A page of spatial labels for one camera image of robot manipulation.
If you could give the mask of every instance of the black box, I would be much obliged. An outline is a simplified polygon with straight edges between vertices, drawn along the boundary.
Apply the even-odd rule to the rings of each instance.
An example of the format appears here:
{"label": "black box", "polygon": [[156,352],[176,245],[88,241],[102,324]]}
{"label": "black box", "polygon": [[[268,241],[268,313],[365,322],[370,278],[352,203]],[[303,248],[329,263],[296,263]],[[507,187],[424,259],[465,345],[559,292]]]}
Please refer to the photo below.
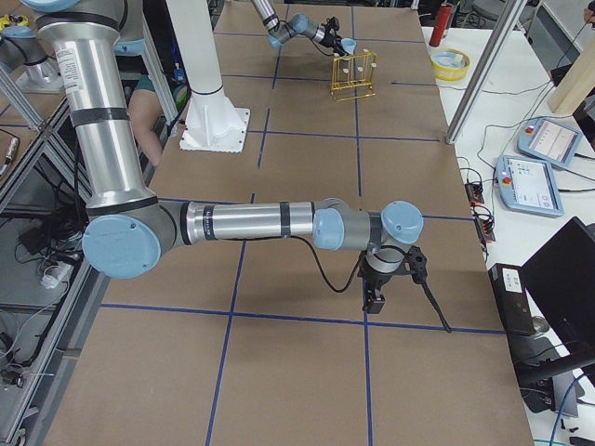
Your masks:
{"label": "black box", "polygon": [[520,267],[502,263],[494,264],[490,271],[490,282],[500,313],[500,320],[507,333],[531,336],[536,330],[527,301],[527,293],[519,277]]}

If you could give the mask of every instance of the power strip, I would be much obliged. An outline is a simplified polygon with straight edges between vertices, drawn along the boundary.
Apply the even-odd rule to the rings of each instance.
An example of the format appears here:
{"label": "power strip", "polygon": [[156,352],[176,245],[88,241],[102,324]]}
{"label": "power strip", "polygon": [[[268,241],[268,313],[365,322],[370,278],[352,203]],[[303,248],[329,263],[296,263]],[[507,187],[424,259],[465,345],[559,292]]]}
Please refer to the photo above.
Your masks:
{"label": "power strip", "polygon": [[58,265],[46,268],[40,283],[48,290],[56,288],[72,268],[73,266],[66,262],[58,262]]}

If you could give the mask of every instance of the touchscreen display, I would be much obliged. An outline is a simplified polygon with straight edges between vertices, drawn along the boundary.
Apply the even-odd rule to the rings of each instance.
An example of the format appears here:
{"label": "touchscreen display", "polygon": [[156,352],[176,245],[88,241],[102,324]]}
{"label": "touchscreen display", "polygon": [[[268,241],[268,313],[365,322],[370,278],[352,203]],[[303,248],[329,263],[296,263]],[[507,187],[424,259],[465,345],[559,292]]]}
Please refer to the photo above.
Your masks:
{"label": "touchscreen display", "polygon": [[509,171],[518,204],[544,209],[557,208],[545,164],[509,159]]}
{"label": "touchscreen display", "polygon": [[543,121],[529,147],[552,160],[563,162],[575,141],[576,132],[551,121]]}

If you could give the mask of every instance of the light blue joint cap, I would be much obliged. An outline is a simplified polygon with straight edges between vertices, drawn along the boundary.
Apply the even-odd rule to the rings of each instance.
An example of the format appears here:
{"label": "light blue joint cap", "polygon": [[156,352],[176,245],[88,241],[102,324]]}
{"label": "light blue joint cap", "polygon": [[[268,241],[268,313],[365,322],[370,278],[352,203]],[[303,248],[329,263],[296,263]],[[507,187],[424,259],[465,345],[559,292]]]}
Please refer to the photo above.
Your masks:
{"label": "light blue joint cap", "polygon": [[345,224],[337,209],[320,209],[314,213],[312,238],[314,246],[336,251],[343,245]]}
{"label": "light blue joint cap", "polygon": [[304,16],[303,14],[296,14],[291,19],[291,27],[294,31],[298,34],[302,34],[308,28],[308,22],[310,20],[308,17]]}
{"label": "light blue joint cap", "polygon": [[39,12],[59,12],[69,7],[73,7],[81,0],[20,0],[25,6],[33,11]]}
{"label": "light blue joint cap", "polygon": [[4,30],[0,31],[0,33],[6,37],[13,37],[15,39],[35,38],[35,33],[27,26],[7,26]]}
{"label": "light blue joint cap", "polygon": [[413,244],[424,227],[424,217],[408,202],[392,202],[380,214],[382,226],[394,240]]}
{"label": "light blue joint cap", "polygon": [[161,257],[159,239],[131,216],[100,216],[86,227],[83,251],[97,271],[132,279],[153,268]]}
{"label": "light blue joint cap", "polygon": [[118,42],[113,47],[116,56],[140,56],[145,50],[145,39]]}
{"label": "light blue joint cap", "polygon": [[279,49],[281,46],[283,46],[283,44],[281,42],[279,42],[279,40],[277,40],[275,37],[273,37],[270,34],[269,34],[269,43],[275,49]]}

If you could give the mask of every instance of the small robotic arm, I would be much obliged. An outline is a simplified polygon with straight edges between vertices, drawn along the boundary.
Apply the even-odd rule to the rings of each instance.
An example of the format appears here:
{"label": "small robotic arm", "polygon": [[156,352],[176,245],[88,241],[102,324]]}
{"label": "small robotic arm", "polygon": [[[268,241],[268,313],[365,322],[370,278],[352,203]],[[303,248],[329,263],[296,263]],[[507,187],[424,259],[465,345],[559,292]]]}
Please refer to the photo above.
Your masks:
{"label": "small robotic arm", "polygon": [[341,44],[341,37],[337,34],[339,22],[336,17],[318,24],[304,14],[296,14],[290,21],[284,21],[279,19],[269,0],[251,1],[269,33],[269,42],[273,47],[279,48],[295,35],[301,34],[312,42],[332,48],[340,56],[347,54]]}

